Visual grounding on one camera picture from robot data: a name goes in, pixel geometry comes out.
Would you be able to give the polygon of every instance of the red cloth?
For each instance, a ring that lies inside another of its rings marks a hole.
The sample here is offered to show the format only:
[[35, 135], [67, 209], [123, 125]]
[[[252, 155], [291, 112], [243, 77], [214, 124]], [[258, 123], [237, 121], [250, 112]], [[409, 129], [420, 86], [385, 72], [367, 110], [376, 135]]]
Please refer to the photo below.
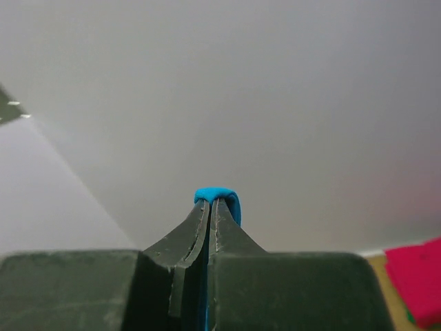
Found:
[[386, 271], [416, 324], [441, 323], [441, 238], [386, 251]]

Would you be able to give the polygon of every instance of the white surface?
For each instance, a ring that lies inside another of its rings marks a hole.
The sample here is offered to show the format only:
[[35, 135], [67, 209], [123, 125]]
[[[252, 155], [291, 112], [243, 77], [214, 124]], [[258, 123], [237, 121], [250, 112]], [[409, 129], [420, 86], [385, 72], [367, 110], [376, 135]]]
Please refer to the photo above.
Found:
[[0, 77], [140, 248], [200, 186], [269, 250], [441, 233], [441, 2], [6, 1]]
[[31, 119], [0, 126], [0, 254], [133, 248]]

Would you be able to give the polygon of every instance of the blue object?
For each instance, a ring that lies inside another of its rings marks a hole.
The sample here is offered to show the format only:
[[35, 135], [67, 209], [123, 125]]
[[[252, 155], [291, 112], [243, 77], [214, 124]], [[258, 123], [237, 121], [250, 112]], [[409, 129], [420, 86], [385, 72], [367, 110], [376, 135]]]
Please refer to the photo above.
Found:
[[[233, 220], [240, 226], [242, 223], [242, 215], [240, 213], [240, 202], [237, 194], [230, 190], [229, 188], [200, 188], [194, 193], [194, 203], [199, 200], [207, 200], [210, 205], [213, 205], [214, 200], [223, 198], [227, 203], [229, 212], [233, 216]], [[200, 316], [204, 321], [201, 324], [205, 324], [205, 331], [208, 331], [208, 305], [207, 305], [207, 264], [208, 264], [208, 252], [205, 252], [204, 256], [204, 270], [203, 276], [204, 281], [201, 283], [203, 286], [203, 297], [201, 298], [201, 303], [205, 303], [205, 307], [201, 307]]]
[[242, 221], [240, 203], [237, 194], [233, 190], [229, 188], [200, 188], [194, 193], [194, 203], [204, 199], [212, 205], [214, 200], [220, 198], [224, 198], [234, 221], [240, 226]]

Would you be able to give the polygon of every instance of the pink fabric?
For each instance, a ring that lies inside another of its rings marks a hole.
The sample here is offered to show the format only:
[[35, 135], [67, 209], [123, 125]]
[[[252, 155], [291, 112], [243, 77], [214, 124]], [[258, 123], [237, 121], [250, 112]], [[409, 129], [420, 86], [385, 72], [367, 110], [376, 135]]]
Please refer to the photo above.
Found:
[[441, 238], [386, 251], [386, 271], [418, 326], [441, 323]]

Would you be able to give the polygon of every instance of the white wall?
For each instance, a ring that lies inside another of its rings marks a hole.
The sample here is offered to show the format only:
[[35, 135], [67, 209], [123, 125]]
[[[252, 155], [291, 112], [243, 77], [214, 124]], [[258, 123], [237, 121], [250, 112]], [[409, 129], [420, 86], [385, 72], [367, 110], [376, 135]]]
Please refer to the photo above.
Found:
[[0, 126], [0, 254], [134, 244], [31, 119]]
[[441, 233], [441, 2], [9, 0], [0, 77], [144, 248], [199, 186], [270, 250]]

